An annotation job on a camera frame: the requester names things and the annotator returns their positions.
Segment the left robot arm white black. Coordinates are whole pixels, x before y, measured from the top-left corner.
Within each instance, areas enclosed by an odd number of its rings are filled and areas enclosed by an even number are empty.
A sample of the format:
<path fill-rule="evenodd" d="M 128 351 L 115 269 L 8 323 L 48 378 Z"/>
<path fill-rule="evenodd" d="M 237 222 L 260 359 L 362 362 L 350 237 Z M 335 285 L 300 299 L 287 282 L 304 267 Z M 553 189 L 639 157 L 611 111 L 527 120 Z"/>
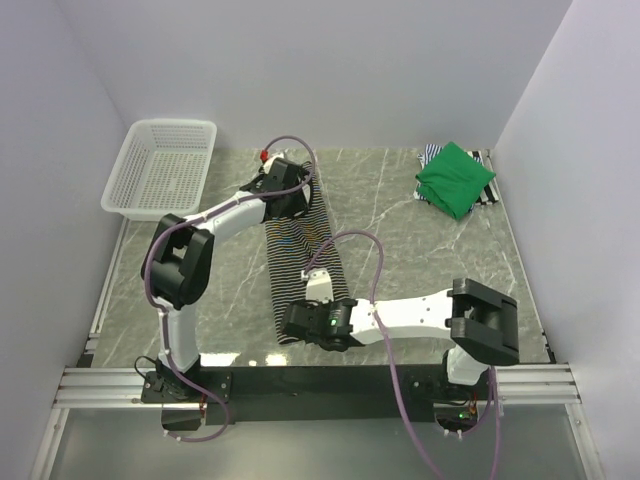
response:
<path fill-rule="evenodd" d="M 208 287 L 214 249 L 250 227 L 306 214 L 313 201 L 313 174 L 313 164 L 296 164 L 276 154 L 229 199 L 196 214 L 167 214 L 159 221 L 141 277 L 159 317 L 156 373 L 176 401 L 189 401 L 203 389 L 194 304 Z"/>

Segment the striped clothes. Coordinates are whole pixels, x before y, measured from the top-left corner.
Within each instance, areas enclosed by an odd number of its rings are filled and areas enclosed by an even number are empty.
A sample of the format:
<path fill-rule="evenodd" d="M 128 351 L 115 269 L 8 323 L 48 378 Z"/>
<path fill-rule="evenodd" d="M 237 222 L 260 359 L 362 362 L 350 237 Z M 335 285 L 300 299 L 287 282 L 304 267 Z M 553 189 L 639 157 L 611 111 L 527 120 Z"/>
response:
<path fill-rule="evenodd" d="M 282 321 L 290 303 L 306 300 L 302 271 L 326 268 L 332 280 L 333 301 L 351 299 L 337 249 L 324 244 L 332 237 L 332 230 L 321 188 L 314 179 L 310 182 L 313 200 L 305 216 L 268 220 L 264 225 L 276 338 L 280 344 L 300 341 L 282 333 Z"/>

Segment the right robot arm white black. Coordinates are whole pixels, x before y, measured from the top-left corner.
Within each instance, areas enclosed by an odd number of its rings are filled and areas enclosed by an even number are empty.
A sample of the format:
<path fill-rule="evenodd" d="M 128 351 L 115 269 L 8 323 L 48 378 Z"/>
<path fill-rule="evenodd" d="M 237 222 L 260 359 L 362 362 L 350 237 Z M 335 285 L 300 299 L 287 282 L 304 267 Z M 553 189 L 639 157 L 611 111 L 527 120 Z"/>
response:
<path fill-rule="evenodd" d="M 444 356 L 439 387 L 460 399 L 490 367 L 520 362 L 518 306 L 512 297 L 471 279 L 426 296 L 371 301 L 328 297 L 328 280 L 308 282 L 306 297 L 283 315 L 284 335 L 326 351 L 346 351 L 392 339 L 454 343 Z"/>

